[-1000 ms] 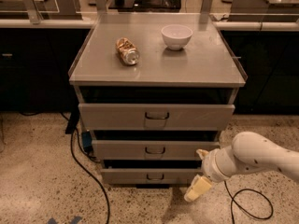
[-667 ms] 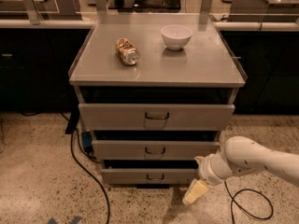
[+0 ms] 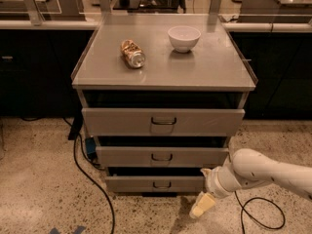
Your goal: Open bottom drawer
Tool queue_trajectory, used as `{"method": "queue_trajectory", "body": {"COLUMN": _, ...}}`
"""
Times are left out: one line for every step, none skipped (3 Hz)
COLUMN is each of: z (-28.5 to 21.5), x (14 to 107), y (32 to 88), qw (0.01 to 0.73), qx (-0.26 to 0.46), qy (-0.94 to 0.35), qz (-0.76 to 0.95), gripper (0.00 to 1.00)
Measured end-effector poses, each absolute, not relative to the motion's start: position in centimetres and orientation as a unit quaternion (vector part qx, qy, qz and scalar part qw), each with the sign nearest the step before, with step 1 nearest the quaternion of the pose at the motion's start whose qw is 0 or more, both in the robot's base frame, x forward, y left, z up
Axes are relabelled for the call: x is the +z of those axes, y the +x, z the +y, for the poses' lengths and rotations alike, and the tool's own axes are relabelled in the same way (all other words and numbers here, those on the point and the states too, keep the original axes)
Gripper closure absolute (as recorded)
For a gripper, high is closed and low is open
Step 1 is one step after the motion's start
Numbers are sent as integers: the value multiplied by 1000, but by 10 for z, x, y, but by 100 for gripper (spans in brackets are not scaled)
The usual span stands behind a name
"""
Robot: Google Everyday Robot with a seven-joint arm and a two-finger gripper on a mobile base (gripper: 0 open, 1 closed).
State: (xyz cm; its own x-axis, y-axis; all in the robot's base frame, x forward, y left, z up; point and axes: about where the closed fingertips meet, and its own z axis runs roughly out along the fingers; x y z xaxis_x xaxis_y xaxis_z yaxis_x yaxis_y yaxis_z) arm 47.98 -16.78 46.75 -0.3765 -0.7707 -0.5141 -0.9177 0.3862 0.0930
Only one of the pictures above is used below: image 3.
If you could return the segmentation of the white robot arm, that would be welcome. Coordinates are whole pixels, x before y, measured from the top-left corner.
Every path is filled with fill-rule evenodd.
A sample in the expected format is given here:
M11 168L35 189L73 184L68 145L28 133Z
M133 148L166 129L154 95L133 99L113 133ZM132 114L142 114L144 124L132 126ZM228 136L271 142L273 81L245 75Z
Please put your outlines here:
M311 200L312 168L272 160L253 149L237 150L222 166L202 169L205 191L200 192L189 215L198 218L225 198L241 189L250 189L269 183Z

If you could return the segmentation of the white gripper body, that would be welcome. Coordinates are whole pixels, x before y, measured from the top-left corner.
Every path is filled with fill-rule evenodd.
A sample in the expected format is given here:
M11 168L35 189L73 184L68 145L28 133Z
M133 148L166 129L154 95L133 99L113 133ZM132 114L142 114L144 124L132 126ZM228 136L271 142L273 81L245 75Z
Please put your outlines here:
M206 190L216 198L225 198L242 188L234 171L228 166L218 166L205 177Z

